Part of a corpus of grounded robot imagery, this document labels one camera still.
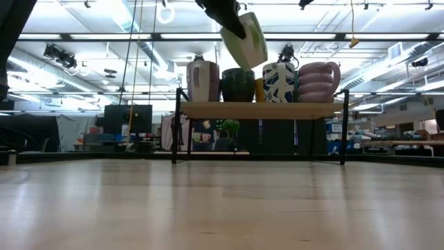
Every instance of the wooden floor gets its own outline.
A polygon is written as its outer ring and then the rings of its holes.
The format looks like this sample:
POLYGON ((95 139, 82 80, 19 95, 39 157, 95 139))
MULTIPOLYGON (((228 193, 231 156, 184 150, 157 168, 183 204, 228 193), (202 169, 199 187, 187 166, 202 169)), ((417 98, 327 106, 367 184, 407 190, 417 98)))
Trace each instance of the wooden floor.
POLYGON ((0 249, 444 248, 444 170, 82 160, 0 169, 0 249))

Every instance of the green vase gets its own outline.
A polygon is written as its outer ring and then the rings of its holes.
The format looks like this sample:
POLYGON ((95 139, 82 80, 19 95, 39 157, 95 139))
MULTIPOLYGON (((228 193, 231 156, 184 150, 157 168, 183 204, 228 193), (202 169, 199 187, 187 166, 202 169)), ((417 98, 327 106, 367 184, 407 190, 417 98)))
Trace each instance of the green vase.
POLYGON ((227 69, 222 72, 223 101, 252 102, 256 92, 255 73, 252 70, 227 69))

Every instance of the blue and white vase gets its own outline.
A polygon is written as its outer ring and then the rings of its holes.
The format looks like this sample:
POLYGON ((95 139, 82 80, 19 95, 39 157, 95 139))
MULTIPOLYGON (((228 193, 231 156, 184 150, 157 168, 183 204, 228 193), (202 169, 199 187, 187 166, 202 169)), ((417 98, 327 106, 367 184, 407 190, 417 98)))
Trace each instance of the blue and white vase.
POLYGON ((265 102, 293 102, 296 83, 294 71, 294 65, 289 62, 274 62, 264 66, 262 73, 265 102))

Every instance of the yellow vase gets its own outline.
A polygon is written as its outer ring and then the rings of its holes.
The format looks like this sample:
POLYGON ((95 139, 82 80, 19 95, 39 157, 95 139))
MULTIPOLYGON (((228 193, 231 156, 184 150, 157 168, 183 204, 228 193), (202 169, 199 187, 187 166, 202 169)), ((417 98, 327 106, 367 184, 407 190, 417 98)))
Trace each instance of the yellow vase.
POLYGON ((265 102, 264 79, 256 80, 256 102, 265 102))

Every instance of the potted plant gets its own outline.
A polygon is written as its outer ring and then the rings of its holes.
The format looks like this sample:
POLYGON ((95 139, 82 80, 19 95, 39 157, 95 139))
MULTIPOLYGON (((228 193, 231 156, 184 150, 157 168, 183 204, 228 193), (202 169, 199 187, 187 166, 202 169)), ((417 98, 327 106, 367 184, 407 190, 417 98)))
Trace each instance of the potted plant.
POLYGON ((221 137, 216 141, 215 151, 236 151, 236 137, 240 123, 237 120, 227 119, 221 126, 221 137))

